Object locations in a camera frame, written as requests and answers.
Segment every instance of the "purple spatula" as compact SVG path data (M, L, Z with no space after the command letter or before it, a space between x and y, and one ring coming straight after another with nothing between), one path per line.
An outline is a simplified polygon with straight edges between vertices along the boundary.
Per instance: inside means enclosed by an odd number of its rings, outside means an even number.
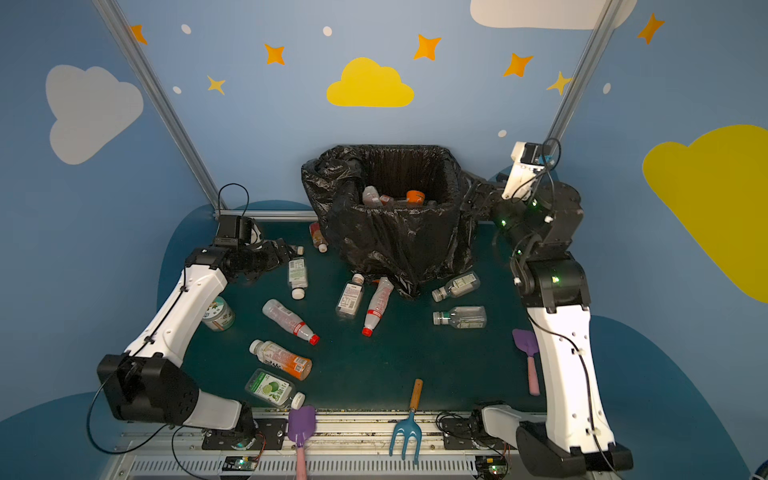
M306 480L304 442L315 435L315 407L303 406L288 413L288 438L296 443L296 480Z
M531 330L514 329L512 330L512 337L515 338L515 345L528 355L528 391L531 395L541 395L538 390L536 364L533 361L533 355L538 353L536 334Z

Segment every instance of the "trash bag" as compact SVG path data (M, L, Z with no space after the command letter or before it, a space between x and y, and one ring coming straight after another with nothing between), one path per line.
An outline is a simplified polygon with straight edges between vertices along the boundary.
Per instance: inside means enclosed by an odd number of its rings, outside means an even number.
M323 236L368 278L386 275L415 298L422 283L468 270L477 220L462 209L469 183L451 152L436 145L346 145L301 167ZM433 207L367 207L362 191L405 198L420 190Z

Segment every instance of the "blue garden fork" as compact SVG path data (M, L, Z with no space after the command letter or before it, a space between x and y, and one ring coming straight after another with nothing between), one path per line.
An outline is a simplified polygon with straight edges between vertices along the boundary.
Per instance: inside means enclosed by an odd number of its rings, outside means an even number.
M392 441L389 443L389 456L392 456L392 450L395 448L395 438L398 433L402 433L402 459L406 459L406 449L408 448L408 442L411 437L416 439L416 453L413 456L413 465L419 464L419 448L422 446L422 430L416 425L416 420L413 416L416 413L416 409L419 407L419 399L422 397L422 387L424 382L421 379L416 379L413 384L413 394L411 395L411 408L408 418L400 420L395 425L395 431L392 432Z

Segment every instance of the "green table surface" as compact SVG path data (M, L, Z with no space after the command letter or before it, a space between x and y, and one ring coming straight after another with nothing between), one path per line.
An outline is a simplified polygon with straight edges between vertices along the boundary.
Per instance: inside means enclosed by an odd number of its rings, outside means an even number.
M501 400L526 412L544 412L546 398L541 363L536 356L540 396L528 394L526 355L515 347L512 330L532 329L512 282L512 275L492 253L495 228L480 225L475 239L474 271L481 280L475 292L436 303L430 292L445 284L424 285L416 300L396 291L381 322L367 338L362 322L376 289L366 284L363 303L354 320L336 317L336 302L352 273L333 248L320 253L312 247L307 223L264 223L266 238L282 237L305 246L309 278L306 298L293 300L286 266L246 285L230 284L221 293L235 312L234 324L224 332L204 325L195 332L183 369L199 387L214 395L243 400L253 407L269 405L245 392L256 369L294 381L306 404L318 409L406 410L416 378L424 381L419 410L472 409L476 402ZM508 252L502 247L502 255ZM269 299L278 299L297 313L320 336L316 346L281 329L261 313ZM454 329L432 324L432 312L460 305L483 305L488 314L484 329ZM262 364L248 351L255 339L271 340L309 358L312 372L303 381Z

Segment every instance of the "yellow cloud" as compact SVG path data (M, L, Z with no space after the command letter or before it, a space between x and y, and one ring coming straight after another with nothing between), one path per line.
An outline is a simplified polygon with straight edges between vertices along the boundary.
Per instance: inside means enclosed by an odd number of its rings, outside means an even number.
M339 107L405 107L413 100L413 89L394 68L361 57L344 67L341 81L332 83L326 96Z
M723 273L768 303L768 130L734 125L689 147L657 145L645 157L643 174Z

